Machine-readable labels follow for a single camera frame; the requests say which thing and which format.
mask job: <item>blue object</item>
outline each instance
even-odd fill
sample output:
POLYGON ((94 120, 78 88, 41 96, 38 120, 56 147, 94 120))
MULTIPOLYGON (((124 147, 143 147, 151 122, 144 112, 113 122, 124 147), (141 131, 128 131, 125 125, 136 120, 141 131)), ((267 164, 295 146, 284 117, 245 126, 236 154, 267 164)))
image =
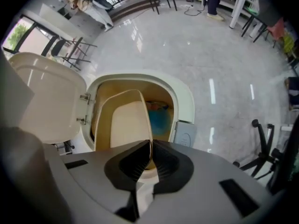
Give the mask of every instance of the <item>blue object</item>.
POLYGON ((165 109, 148 110, 153 135, 163 135, 170 129, 170 115, 165 109))

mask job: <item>beige plastic bin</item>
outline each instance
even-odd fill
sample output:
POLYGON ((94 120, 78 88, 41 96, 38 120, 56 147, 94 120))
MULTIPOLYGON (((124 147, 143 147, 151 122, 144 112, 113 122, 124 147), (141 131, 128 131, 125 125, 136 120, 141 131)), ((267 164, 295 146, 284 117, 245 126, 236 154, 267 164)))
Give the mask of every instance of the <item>beige plastic bin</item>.
POLYGON ((128 90, 107 99, 95 131, 95 151, 118 147, 153 137, 150 119, 139 90, 128 90))

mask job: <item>red cloth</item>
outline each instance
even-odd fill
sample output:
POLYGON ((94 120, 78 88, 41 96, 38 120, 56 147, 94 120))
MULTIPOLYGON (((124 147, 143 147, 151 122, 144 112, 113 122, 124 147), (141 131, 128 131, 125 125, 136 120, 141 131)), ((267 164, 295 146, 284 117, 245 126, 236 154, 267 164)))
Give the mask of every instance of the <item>red cloth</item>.
POLYGON ((285 35, 284 19, 280 18, 273 27, 267 27, 274 39, 277 41, 280 37, 285 35))

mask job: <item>tree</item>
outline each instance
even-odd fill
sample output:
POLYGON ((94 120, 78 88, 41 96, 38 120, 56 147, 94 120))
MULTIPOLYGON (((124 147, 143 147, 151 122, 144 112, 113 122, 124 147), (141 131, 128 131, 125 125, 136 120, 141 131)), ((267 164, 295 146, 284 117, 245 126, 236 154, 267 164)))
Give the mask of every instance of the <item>tree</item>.
POLYGON ((11 45, 11 50, 15 49, 16 45, 24 36, 28 28, 23 24, 18 24, 14 29, 14 33, 8 38, 8 42, 11 45))

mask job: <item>beige shoe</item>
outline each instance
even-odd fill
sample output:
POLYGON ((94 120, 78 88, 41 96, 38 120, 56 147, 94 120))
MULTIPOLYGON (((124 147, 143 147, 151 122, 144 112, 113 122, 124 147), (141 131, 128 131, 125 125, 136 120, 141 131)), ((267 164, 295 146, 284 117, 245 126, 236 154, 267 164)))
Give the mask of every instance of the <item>beige shoe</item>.
POLYGON ((212 14, 207 14, 207 16, 208 17, 210 17, 210 18, 213 18, 213 19, 215 19, 215 20, 218 20, 218 21, 225 21, 225 19, 223 18, 223 17, 221 17, 220 15, 212 15, 212 14))

